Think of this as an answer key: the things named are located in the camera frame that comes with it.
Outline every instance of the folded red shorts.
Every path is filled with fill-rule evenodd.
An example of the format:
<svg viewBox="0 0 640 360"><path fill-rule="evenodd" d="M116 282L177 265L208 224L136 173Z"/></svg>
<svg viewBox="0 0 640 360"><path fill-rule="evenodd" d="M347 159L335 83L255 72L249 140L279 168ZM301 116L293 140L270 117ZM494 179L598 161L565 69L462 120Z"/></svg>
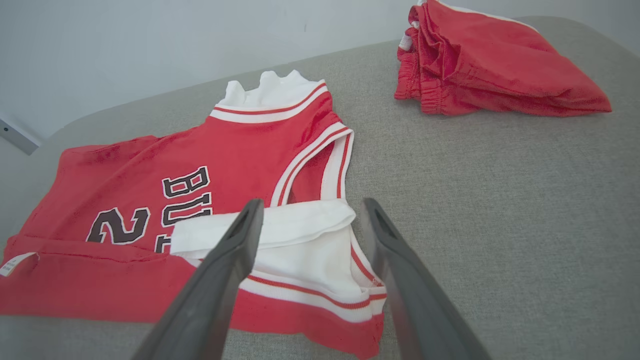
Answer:
<svg viewBox="0 0 640 360"><path fill-rule="evenodd" d="M437 0L413 6L409 23L395 98L419 99L424 113L611 111L598 85L529 25Z"/></svg>

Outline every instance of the gray upholstered table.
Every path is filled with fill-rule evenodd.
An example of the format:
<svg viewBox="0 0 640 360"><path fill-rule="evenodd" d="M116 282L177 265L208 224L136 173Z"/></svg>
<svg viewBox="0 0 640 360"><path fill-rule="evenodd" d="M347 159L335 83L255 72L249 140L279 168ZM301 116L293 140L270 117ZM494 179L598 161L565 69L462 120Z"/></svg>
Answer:
<svg viewBox="0 0 640 360"><path fill-rule="evenodd" d="M281 65L325 78L355 130L348 201L375 197L495 359L640 358L640 58L582 24L527 17L614 112L426 116L395 101L396 42ZM234 76L245 88L260 72ZM2 194L0 238L53 182L60 152L197 126L229 79L131 102L52 136ZM355 223L356 235L360 224ZM0 318L3 359L126 359L149 324ZM229 359L347 359L303 336L231 331ZM390 317L380 359L399 352Z"/></svg>

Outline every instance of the white side stripe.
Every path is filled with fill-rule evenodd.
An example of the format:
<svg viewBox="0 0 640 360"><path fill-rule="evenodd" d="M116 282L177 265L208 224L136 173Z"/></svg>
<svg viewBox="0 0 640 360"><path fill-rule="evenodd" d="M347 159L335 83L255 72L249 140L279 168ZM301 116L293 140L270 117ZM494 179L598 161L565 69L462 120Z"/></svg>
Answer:
<svg viewBox="0 0 640 360"><path fill-rule="evenodd" d="M373 275L374 281L369 280L369 278L360 270L360 267L358 267L358 265L355 263L355 260L352 257L351 258L351 276L353 276L353 279L360 286L362 286L364 288L370 288L372 286L377 286L375 284L376 282L378 284L382 284L382 280L380 280L380 278L376 275L376 273L373 272L373 269L371 268L371 264L369 264L369 260L367 260L367 256L365 256L364 252L362 252L362 249L360 248L360 246L358 244L358 240L356 239L356 236L353 233L353 228L349 228L349 237L351 239L351 248L355 252L356 257L358 257L358 259L362 263L362 266L364 266L364 268L371 275Z"/></svg>
<svg viewBox="0 0 640 360"><path fill-rule="evenodd" d="M256 271L252 271L251 274L266 280L277 278L274 275ZM254 281L251 278L243 280L240 283L240 288L250 293L254 293L271 299L291 301L297 302L299 304L320 307L322 309L331 311L339 318L351 323L364 322L370 320L374 315L382 313L382 307L386 300L386 298L371 300L368 306L364 306L359 309L346 309L334 304L332 301L320 295L306 293L289 288L271 286L262 282ZM310 288L309 284L305 284L305 288ZM371 295L377 295L380 293L385 293L383 287L363 289L362 296L358 297L357 299L350 299L351 301L349 303L357 304L358 302L366 301Z"/></svg>
<svg viewBox="0 0 640 360"><path fill-rule="evenodd" d="M534 27L533 27L533 26L531 26L531 25L525 24L524 22L520 22L520 21L517 21L517 20L509 19L509 18L507 18L507 17L501 17L501 16L498 16L498 15L491 15L490 13L481 13L481 12L477 12L477 11L475 11L475 10L471 10L471 9L467 9L467 8L461 8L461 7L459 7L459 6L452 6L452 5L445 4L445 3L443 3L442 1L439 1L439 3L440 3L440 4L443 4L444 6L446 6L446 7L450 8L450 9L452 9L452 10L456 10L457 12L462 12L462 13L478 13L478 14L480 14L480 15L484 15L484 16L487 16L487 17L493 17L494 19L498 19L498 20L504 20L504 21L515 22L516 24L524 25L524 26L526 26L526 27L528 27L528 28L531 28L533 31L538 32L538 30L536 30L536 28L534 28Z"/></svg>
<svg viewBox="0 0 640 360"><path fill-rule="evenodd" d="M320 187L320 199L329 200L338 197L338 182L340 181L340 164L344 147L347 145L346 136L339 138L333 143L333 150L329 155L329 160L324 167L322 175L322 186Z"/></svg>
<svg viewBox="0 0 640 360"><path fill-rule="evenodd" d="M342 166L342 173L340 173L340 198L345 199L346 195L346 178L347 178L347 168L349 168L349 163L351 162L351 151L353 150L353 138L354 134L351 133L351 136L347 136L347 154L344 155L344 165Z"/></svg>
<svg viewBox="0 0 640 360"><path fill-rule="evenodd" d="M345 130L332 136L337 131ZM353 131L348 129L343 123L336 122L327 127L320 136L318 136L311 144L304 148L296 157L289 163L282 176L278 180L275 189L273 190L273 196L271 197L271 204L269 206L279 206L287 204L289 198L289 192L291 185L305 163L312 159L318 152L324 149L332 141L338 138L342 138ZM282 203L279 200L284 190L284 196L282 197Z"/></svg>

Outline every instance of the red basketball jersey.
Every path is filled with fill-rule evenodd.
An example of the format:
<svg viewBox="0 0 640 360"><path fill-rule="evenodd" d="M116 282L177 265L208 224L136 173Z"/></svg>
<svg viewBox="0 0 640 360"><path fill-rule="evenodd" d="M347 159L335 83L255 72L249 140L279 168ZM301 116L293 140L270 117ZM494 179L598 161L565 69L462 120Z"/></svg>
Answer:
<svg viewBox="0 0 640 360"><path fill-rule="evenodd" d="M230 83L193 129L65 150L51 190L4 250L3 263L35 254L0 276L0 313L156 322L195 269L169 255L177 222L240 211L254 198L266 206L343 198L353 134L332 111L326 84L274 76L263 74L250 92ZM232 327L303 332L361 358L377 354L384 287L351 243L353 277L373 289L357 303L312 286L251 281L367 315L354 320L313 301L240 289Z"/></svg>

